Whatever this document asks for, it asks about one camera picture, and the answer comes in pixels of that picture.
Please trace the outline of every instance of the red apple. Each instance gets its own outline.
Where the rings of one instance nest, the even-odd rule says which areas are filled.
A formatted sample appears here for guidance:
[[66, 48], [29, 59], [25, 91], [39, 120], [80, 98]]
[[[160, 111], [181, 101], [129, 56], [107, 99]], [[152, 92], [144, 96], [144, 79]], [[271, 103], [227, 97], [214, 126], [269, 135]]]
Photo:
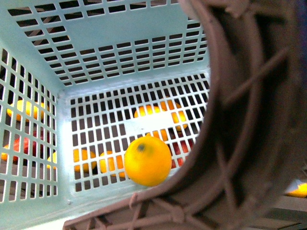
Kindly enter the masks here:
[[[36, 131], [33, 132], [33, 136], [37, 137], [37, 132]], [[43, 131], [41, 131], [41, 133], [40, 133], [40, 139], [44, 140], [44, 132]], [[23, 140], [24, 140], [24, 150], [23, 150], [23, 152], [24, 152], [24, 154], [29, 154], [29, 151], [30, 151], [30, 149], [29, 149], [30, 148], [30, 139], [29, 138], [23, 138]], [[47, 133], [46, 141], [48, 143], [50, 142], [50, 134], [49, 134], [49, 132]], [[32, 141], [32, 155], [35, 156], [35, 157], [36, 157], [36, 154], [37, 154], [36, 146], [37, 146], [37, 142], [36, 141]], [[16, 152], [20, 152], [20, 138], [18, 138], [18, 139], [16, 139], [14, 141], [13, 150], [16, 151]], [[44, 145], [41, 144], [40, 145], [40, 149], [38, 149], [38, 151], [40, 151], [41, 157], [42, 157], [42, 154], [43, 154], [43, 150], [44, 150]], [[1, 158], [3, 160], [5, 160], [5, 161], [7, 159], [6, 155], [7, 154], [5, 154], [5, 153], [1, 154]], [[16, 163], [17, 161], [18, 161], [18, 157], [17, 156], [13, 156], [13, 162]]]
[[172, 169], [176, 168], [176, 164], [175, 164], [175, 161], [172, 160]]
[[184, 163], [182, 158], [178, 158], [177, 161], [178, 161], [179, 167], [181, 167], [183, 165], [183, 163]]
[[[189, 145], [190, 145], [190, 148], [192, 148], [193, 145], [194, 145], [193, 141], [192, 141], [191, 139], [189, 139], [189, 140], [188, 140], [188, 143], [189, 143]], [[183, 153], [188, 153], [188, 152], [189, 152], [189, 149], [188, 149], [188, 147], [187, 147], [187, 144], [186, 144], [186, 142], [185, 142], [184, 140], [180, 141], [180, 145], [181, 145], [181, 147], [182, 147], [182, 152], [183, 152]], [[177, 142], [173, 143], [173, 147], [174, 147], [174, 150], [175, 150], [175, 154], [176, 154], [176, 155], [180, 155], [180, 154], [182, 153], [182, 152], [180, 151], [180, 147], [179, 147], [179, 145], [178, 145]]]

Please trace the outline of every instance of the light blue plastic basket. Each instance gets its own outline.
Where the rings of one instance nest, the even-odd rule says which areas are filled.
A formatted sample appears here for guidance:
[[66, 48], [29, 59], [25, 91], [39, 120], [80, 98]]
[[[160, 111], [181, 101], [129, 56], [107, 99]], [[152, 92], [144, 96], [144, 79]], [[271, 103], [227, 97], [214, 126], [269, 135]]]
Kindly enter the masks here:
[[[175, 0], [2, 0], [0, 30], [0, 150], [8, 154], [0, 162], [0, 229], [55, 220], [61, 226], [147, 189], [120, 178], [123, 169], [101, 173], [106, 156], [99, 155], [111, 150], [116, 160], [148, 132], [167, 129], [175, 164], [170, 176], [176, 172], [203, 122], [210, 69], [200, 24]], [[44, 113], [35, 119], [25, 103], [17, 110], [20, 99], [49, 109], [37, 105]], [[182, 108], [133, 118], [139, 106], [161, 108], [167, 100]], [[174, 124], [171, 113], [179, 111], [187, 122]], [[188, 127], [179, 134], [175, 128], [183, 124]], [[34, 135], [40, 131], [42, 139]], [[36, 156], [32, 148], [23, 153], [24, 138], [37, 143]], [[95, 158], [74, 163], [74, 149]], [[47, 161], [55, 151], [56, 164]], [[74, 172], [94, 161], [96, 170]]]

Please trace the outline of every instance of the plastic basket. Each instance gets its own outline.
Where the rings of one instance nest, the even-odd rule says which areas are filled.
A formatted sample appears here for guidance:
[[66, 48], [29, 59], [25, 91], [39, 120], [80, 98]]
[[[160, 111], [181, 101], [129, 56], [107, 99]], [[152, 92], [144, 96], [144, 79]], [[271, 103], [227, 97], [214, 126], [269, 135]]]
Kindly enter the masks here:
[[[202, 124], [209, 58], [200, 23], [176, 1], [3, 1], [1, 21], [0, 139], [9, 155], [0, 166], [1, 228], [77, 216], [146, 189], [119, 177], [123, 169], [101, 173], [99, 161], [107, 150], [116, 161], [148, 132], [167, 129], [171, 174], [177, 170]], [[49, 111], [34, 119], [25, 104], [18, 112], [20, 99], [32, 109], [43, 102]], [[166, 100], [180, 103], [189, 119], [180, 137], [175, 128], [183, 123], [171, 116], [178, 109], [133, 117], [139, 106]], [[40, 131], [43, 140], [33, 135]], [[32, 149], [24, 154], [23, 144], [14, 151], [14, 140], [24, 138], [37, 143], [36, 156]], [[75, 173], [74, 149], [94, 152], [79, 164], [96, 161], [96, 171]], [[57, 164], [47, 161], [55, 151]]]
[[[267, 1], [251, 4], [249, 9], [263, 17], [257, 21], [262, 38], [266, 38], [262, 47], [254, 24], [250, 24], [251, 30], [243, 30], [245, 21], [242, 24], [237, 20], [242, 15], [250, 19], [244, 6], [208, 1], [208, 9], [200, 1], [191, 3], [211, 34], [212, 82], [203, 28], [186, 16], [175, 0], [1, 1], [0, 150], [8, 159], [0, 163], [0, 229], [54, 228], [56, 224], [62, 227], [65, 220], [87, 213], [67, 222], [64, 228], [106, 229], [110, 225], [110, 229], [235, 229], [262, 213], [288, 185], [306, 147], [299, 142], [306, 137], [302, 134], [306, 126], [302, 115], [306, 110], [305, 96], [302, 101], [295, 96], [286, 100], [291, 92], [303, 95], [300, 86], [293, 83], [297, 56], [292, 54], [297, 51], [297, 31], [290, 30], [288, 22], [293, 22], [294, 16], [279, 13], [282, 6], [295, 12], [293, 5], [274, 2], [271, 7]], [[229, 35], [227, 39], [219, 23]], [[293, 35], [290, 50], [283, 48], [291, 44], [281, 36], [284, 29]], [[245, 34], [241, 39], [233, 37], [242, 31]], [[255, 35], [250, 59], [240, 50], [243, 44], [251, 45], [244, 35], [249, 39]], [[226, 40], [237, 46], [229, 48]], [[229, 55], [231, 51], [236, 53], [236, 48], [237, 56]], [[263, 59], [257, 52], [262, 49]], [[289, 53], [289, 65], [284, 64]], [[262, 96], [259, 82], [255, 81], [249, 96], [242, 96], [236, 103], [254, 83], [253, 74], [263, 62], [269, 63], [265, 66], [268, 70], [260, 69], [264, 73], [259, 76], [280, 75], [288, 80], [289, 87], [281, 80], [268, 80]], [[244, 86], [249, 78], [250, 85]], [[211, 112], [205, 118], [208, 122], [203, 125], [210, 84], [215, 90], [210, 95], [213, 99]], [[38, 107], [37, 118], [26, 114], [26, 103], [22, 112], [17, 110], [20, 99], [29, 102], [32, 110]], [[168, 100], [182, 107], [145, 117], [133, 116], [140, 106], [161, 109], [161, 102], [167, 104]], [[174, 123], [172, 113], [179, 112], [187, 120]], [[302, 122], [286, 126], [291, 119]], [[201, 128], [204, 131], [192, 150], [194, 154], [176, 173]], [[240, 135], [241, 128], [246, 136]], [[133, 140], [163, 129], [167, 131], [173, 168], [171, 179], [162, 186], [148, 190], [136, 185], [126, 175], [120, 176], [124, 170], [117, 166], [113, 171], [108, 168], [101, 172], [101, 160], [112, 157], [116, 163]], [[280, 150], [284, 144], [280, 138], [288, 129], [292, 129], [292, 135], [287, 134], [286, 139], [293, 145]], [[21, 140], [18, 149], [14, 148], [16, 139]], [[24, 140], [35, 145], [26, 154]], [[87, 160], [74, 162], [74, 150], [79, 151], [80, 159], [81, 151], [87, 150]], [[113, 154], [100, 156], [106, 151]], [[53, 152], [57, 153], [57, 163], [52, 160]], [[283, 155], [284, 161], [278, 161]], [[95, 169], [91, 168], [93, 162], [97, 164]], [[90, 167], [89, 173], [83, 170], [84, 165]], [[75, 172], [75, 167], [80, 167], [81, 172]], [[255, 180], [265, 188], [252, 189], [250, 183]], [[264, 194], [269, 194], [268, 203], [258, 205], [264, 202]], [[221, 208], [225, 204], [229, 209]], [[254, 213], [248, 212], [252, 207]]]

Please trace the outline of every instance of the yellow lemon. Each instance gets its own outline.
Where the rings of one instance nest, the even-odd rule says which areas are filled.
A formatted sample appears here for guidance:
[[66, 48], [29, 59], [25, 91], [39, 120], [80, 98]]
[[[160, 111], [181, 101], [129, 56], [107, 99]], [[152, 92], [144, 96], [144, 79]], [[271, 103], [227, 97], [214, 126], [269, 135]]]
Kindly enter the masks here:
[[[47, 161], [51, 162], [51, 156], [48, 157]], [[54, 152], [54, 153], [52, 154], [52, 162], [55, 163], [55, 164], [58, 163], [57, 153], [56, 153], [56, 152]]]
[[[172, 100], [167, 100], [167, 104], [168, 104], [169, 110], [175, 109], [174, 103], [172, 102]], [[176, 103], [176, 102], [175, 102], [175, 105], [176, 105], [176, 108], [177, 108], [177, 109], [180, 109], [180, 108], [181, 108], [181, 105], [179, 105], [179, 104]], [[161, 108], [162, 108], [163, 110], [165, 110], [165, 111], [168, 110], [165, 102], [161, 102]]]
[[305, 198], [307, 197], [307, 184], [300, 184], [298, 186], [298, 189], [291, 191], [287, 193], [288, 196], [295, 196], [295, 197], [300, 197], [300, 198]]
[[8, 160], [8, 154], [6, 153], [1, 153], [1, 159], [4, 160], [4, 161], [7, 161]]
[[[187, 118], [186, 118], [186, 116], [184, 115], [183, 111], [179, 111], [178, 114], [179, 114], [180, 120], [178, 119], [177, 113], [172, 113], [173, 122], [174, 122], [175, 124], [177, 124], [177, 123], [179, 123], [179, 122], [185, 122], [185, 121], [187, 121]], [[186, 127], [188, 127], [188, 124], [183, 124], [182, 126], [183, 126], [183, 128], [186, 128]], [[176, 130], [177, 130], [178, 132], [181, 132], [181, 126], [177, 126], [177, 127], [176, 127]]]
[[[82, 161], [85, 161], [85, 160], [88, 159], [88, 151], [83, 149], [81, 155], [82, 155]], [[93, 153], [93, 152], [90, 152], [90, 155], [91, 155], [91, 158], [95, 158], [96, 157], [96, 154]], [[78, 149], [74, 149], [74, 151], [73, 151], [73, 162], [79, 162], [79, 161], [80, 161], [79, 150]], [[95, 161], [92, 162], [92, 169], [96, 168], [96, 166], [97, 166], [97, 162], [95, 162]], [[82, 165], [82, 167], [83, 167], [83, 171], [85, 173], [89, 172], [89, 165], [88, 165], [88, 163], [84, 163]], [[80, 172], [80, 165], [75, 166], [75, 172], [78, 172], [78, 173]]]
[[[146, 108], [144, 106], [141, 106], [141, 107], [139, 107], [140, 116], [146, 116], [145, 109], [146, 109], [148, 115], [151, 115], [154, 112], [155, 113], [161, 112], [161, 110], [158, 106], [147, 105]], [[135, 111], [134, 118], [137, 118], [137, 117], [139, 117], [139, 113], [138, 113], [138, 111]]]
[[[47, 105], [45, 105], [44, 103], [40, 104], [41, 108], [38, 108], [37, 106], [33, 106], [30, 102], [25, 102], [25, 113], [28, 116], [32, 116], [34, 119], [38, 119], [38, 111], [40, 110], [40, 119], [42, 120], [44, 118], [44, 111], [42, 110], [42, 108], [46, 108], [49, 111], [49, 107]], [[23, 108], [24, 108], [24, 100], [19, 100], [17, 101], [17, 110], [23, 112]], [[11, 109], [7, 109], [7, 114], [12, 117], [12, 110]], [[16, 116], [16, 120], [17, 121], [21, 121], [21, 115], [17, 114]]]
[[[107, 155], [111, 155], [112, 153], [113, 153], [112, 151], [107, 151], [106, 152]], [[110, 171], [114, 171], [115, 170], [114, 158], [113, 157], [108, 158], [107, 162], [108, 162], [108, 165], [109, 165], [109, 170]], [[122, 159], [121, 156], [116, 156], [116, 162], [117, 162], [117, 168], [118, 169], [123, 169], [124, 168], [123, 159]], [[106, 173], [107, 172], [107, 170], [106, 170], [106, 160], [105, 159], [100, 160], [100, 171], [102, 173]], [[119, 176], [125, 178], [125, 173], [124, 172], [120, 172]]]
[[156, 186], [168, 176], [172, 156], [168, 146], [155, 137], [134, 140], [125, 154], [127, 176], [137, 184]]
[[[167, 141], [167, 140], [168, 140], [168, 137], [167, 137], [167, 132], [166, 132], [166, 130], [165, 130], [165, 129], [162, 129], [162, 130], [160, 130], [160, 132], [161, 132], [162, 140], [163, 140], [163, 141]], [[154, 132], [153, 132], [153, 136], [154, 136], [155, 138], [161, 139], [160, 136], [159, 136], [159, 131], [154, 131]]]

